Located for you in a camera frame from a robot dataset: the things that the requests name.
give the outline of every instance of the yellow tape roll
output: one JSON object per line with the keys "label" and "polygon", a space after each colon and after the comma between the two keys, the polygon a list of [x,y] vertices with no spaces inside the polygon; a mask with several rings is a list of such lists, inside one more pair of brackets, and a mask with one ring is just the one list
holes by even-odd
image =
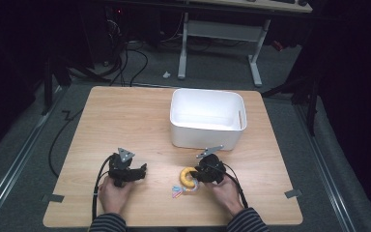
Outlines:
{"label": "yellow tape roll", "polygon": [[194,167],[186,167],[185,169],[183,169],[182,173],[180,173],[180,181],[182,182],[183,186],[187,188],[194,188],[195,185],[192,179],[189,180],[187,178],[187,175],[189,175],[190,171],[197,171],[197,170],[195,170]]}

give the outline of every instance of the white plastic bin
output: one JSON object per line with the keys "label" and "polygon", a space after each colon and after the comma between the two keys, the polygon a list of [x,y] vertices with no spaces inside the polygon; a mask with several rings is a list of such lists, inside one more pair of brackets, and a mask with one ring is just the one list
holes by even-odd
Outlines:
{"label": "white plastic bin", "polygon": [[232,150],[246,128],[243,98],[232,92],[178,89],[170,110],[171,140],[177,147]]}

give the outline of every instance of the black tape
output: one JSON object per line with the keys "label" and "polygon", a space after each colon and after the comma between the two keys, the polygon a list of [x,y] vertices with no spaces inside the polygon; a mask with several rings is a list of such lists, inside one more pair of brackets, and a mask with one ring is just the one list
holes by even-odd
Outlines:
{"label": "black tape", "polygon": [[285,192],[286,197],[289,199],[291,197],[300,197],[302,196],[302,191],[300,189],[292,189]]}
{"label": "black tape", "polygon": [[63,198],[65,198],[65,196],[63,195],[56,195],[56,194],[45,194],[43,197],[42,197],[42,202],[49,202],[49,201],[53,201],[53,202],[59,202],[59,203],[62,203],[63,201]]}

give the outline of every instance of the sleeve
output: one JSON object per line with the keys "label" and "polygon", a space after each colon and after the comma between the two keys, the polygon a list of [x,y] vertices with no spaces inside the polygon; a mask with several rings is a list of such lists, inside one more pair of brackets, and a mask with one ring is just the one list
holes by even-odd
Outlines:
{"label": "sleeve", "polygon": [[265,232],[270,231],[267,225],[253,208],[239,212],[227,225],[228,232]]}
{"label": "sleeve", "polygon": [[117,214],[104,214],[95,218],[90,226],[90,232],[124,232],[125,220]]}

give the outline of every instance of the human hand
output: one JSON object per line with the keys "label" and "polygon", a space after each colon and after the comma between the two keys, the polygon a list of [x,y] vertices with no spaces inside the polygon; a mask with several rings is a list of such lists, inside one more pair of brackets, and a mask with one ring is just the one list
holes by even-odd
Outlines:
{"label": "human hand", "polygon": [[233,217],[243,210],[237,185],[227,175],[224,175],[224,180],[218,185],[213,183],[204,183],[204,185],[213,192],[216,200],[225,207]]}
{"label": "human hand", "polygon": [[114,180],[106,176],[103,184],[99,185],[99,200],[106,214],[120,214],[128,201],[128,194],[134,182],[128,182],[122,188],[114,186]]}

